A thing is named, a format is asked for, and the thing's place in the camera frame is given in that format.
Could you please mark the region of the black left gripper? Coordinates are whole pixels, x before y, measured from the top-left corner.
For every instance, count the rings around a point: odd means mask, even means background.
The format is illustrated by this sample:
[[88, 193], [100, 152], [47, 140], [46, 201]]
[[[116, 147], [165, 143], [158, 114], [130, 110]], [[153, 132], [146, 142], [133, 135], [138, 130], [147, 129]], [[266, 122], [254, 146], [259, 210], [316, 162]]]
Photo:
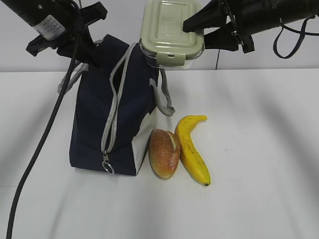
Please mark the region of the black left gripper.
[[33, 29], [39, 36], [28, 43], [27, 52], [36, 56], [39, 52], [52, 48], [60, 56], [72, 58], [75, 50], [76, 36], [80, 36], [75, 60], [102, 65], [102, 55], [93, 42], [88, 26], [99, 20], [105, 20], [108, 11], [101, 2], [79, 8], [76, 3], [50, 2], [45, 17]]

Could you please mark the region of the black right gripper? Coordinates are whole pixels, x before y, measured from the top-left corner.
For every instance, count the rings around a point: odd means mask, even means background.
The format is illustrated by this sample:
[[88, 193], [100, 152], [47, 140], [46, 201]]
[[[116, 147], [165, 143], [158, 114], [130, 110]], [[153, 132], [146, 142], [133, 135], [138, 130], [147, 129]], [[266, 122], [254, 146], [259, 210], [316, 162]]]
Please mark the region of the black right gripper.
[[252, 34], [248, 32], [245, 21], [254, 0], [211, 0], [199, 12], [183, 22], [184, 32], [195, 32], [206, 28], [217, 28], [204, 36], [205, 50], [220, 49], [238, 51], [242, 46], [244, 53], [255, 50]]

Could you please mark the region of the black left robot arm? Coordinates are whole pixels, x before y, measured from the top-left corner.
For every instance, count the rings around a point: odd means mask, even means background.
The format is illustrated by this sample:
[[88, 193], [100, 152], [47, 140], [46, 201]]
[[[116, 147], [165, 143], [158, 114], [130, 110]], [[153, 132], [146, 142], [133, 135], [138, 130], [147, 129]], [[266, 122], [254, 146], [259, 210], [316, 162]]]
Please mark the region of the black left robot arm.
[[32, 56], [51, 48], [60, 56], [101, 65], [102, 57], [88, 29], [107, 16], [101, 2], [84, 8], [73, 0], [5, 0], [3, 3], [38, 32], [26, 48]]

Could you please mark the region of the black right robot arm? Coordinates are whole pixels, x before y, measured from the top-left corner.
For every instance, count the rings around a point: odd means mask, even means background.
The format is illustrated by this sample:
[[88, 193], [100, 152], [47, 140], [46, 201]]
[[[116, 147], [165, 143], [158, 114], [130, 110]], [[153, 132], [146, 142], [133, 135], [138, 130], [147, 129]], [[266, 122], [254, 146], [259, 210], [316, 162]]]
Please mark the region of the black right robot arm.
[[252, 35], [319, 13], [317, 0], [212, 0], [183, 22], [184, 32], [216, 28], [204, 36], [206, 49], [255, 50]]

